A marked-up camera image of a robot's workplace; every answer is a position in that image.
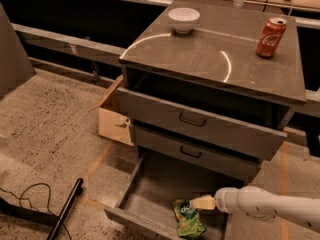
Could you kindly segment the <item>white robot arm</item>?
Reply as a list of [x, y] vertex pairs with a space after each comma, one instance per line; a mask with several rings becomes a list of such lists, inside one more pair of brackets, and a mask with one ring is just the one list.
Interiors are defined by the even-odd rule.
[[192, 208], [253, 216], [276, 216], [315, 232], [320, 232], [320, 200], [277, 195], [255, 186], [226, 187], [214, 196], [204, 195], [189, 201]]

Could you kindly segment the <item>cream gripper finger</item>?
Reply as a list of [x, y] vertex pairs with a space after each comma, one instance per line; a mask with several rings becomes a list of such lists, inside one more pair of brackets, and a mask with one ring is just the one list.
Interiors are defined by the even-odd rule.
[[216, 207], [215, 198], [211, 195], [194, 198], [189, 203], [193, 208], [201, 210], [214, 210]]

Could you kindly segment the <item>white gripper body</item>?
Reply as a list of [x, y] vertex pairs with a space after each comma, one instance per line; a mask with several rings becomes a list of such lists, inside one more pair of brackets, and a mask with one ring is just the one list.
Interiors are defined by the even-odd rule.
[[237, 195], [239, 190], [237, 188], [226, 187], [221, 188], [215, 193], [216, 206], [219, 211], [225, 213], [234, 213], [239, 210]]

